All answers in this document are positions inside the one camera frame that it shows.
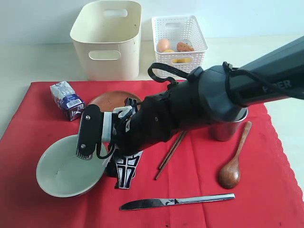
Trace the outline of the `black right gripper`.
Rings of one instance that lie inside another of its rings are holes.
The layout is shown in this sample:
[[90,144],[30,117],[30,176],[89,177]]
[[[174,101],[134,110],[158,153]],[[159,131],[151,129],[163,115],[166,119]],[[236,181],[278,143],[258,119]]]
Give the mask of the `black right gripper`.
[[181,131],[176,109],[181,103],[180,98],[180,95],[151,95],[143,102],[131,97],[125,99],[124,103],[132,107],[133,115],[128,118],[114,115],[112,120],[111,143],[118,146],[117,154],[121,155],[114,156],[116,188],[130,188],[142,150],[167,142]]

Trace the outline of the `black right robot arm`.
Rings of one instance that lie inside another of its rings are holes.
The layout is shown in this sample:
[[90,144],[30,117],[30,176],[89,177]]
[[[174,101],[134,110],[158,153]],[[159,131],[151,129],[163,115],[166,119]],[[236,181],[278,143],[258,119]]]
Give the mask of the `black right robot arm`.
[[304,39],[298,38],[242,67],[224,62],[189,73],[153,63],[148,75],[167,90],[145,97],[138,112],[115,126],[116,157],[134,155],[180,131],[235,122],[253,104],[304,97]]

